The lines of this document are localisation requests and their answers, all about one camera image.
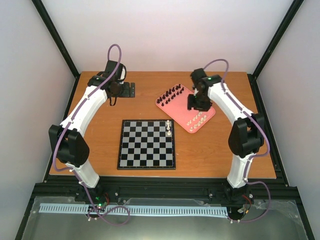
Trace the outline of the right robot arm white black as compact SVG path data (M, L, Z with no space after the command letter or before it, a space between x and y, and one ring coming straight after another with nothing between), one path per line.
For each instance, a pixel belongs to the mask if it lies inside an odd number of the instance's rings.
M208 76L203 68L198 68L190 78L194 93L187 97L187 109L207 112L216 103L231 123L228 146L232 152L232 163L222 196L227 202L235 203L246 193L252 161L267 142L265 119L236 99L219 75Z

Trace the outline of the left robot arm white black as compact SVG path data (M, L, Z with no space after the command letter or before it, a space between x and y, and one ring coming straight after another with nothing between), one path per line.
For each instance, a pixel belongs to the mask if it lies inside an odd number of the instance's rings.
M126 75L125 65L108 60L105 70L89 79L73 111L59 125L53 124L48 130L53 168L57 172L74 173L79 184L87 187L86 195L95 202L103 198L104 188L98 185L100 177L89 161L90 148L84 136L99 108L108 99L120 97Z

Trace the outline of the white rook chess piece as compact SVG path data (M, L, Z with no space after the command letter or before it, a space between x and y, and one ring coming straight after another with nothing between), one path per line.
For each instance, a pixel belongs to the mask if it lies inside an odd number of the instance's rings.
M171 122L170 122L169 120L166 121L166 129L167 129L168 131L171 130Z

